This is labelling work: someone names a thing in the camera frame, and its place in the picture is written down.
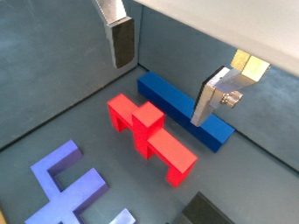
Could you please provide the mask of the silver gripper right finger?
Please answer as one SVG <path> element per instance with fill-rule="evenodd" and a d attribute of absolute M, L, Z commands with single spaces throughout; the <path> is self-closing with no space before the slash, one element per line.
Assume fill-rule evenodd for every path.
<path fill-rule="evenodd" d="M 190 123 L 198 127 L 220 105 L 233 108 L 242 94 L 238 90 L 256 84 L 265 74 L 269 63 L 249 53 L 236 50 L 230 68 L 221 66 L 201 83 L 193 106 Z"/>

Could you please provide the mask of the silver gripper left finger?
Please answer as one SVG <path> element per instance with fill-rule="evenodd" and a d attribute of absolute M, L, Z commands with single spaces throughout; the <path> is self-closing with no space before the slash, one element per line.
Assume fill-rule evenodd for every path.
<path fill-rule="evenodd" d="M 124 67 L 134 57 L 134 20 L 126 15 L 121 0 L 92 0 L 101 17 L 114 68 Z"/>

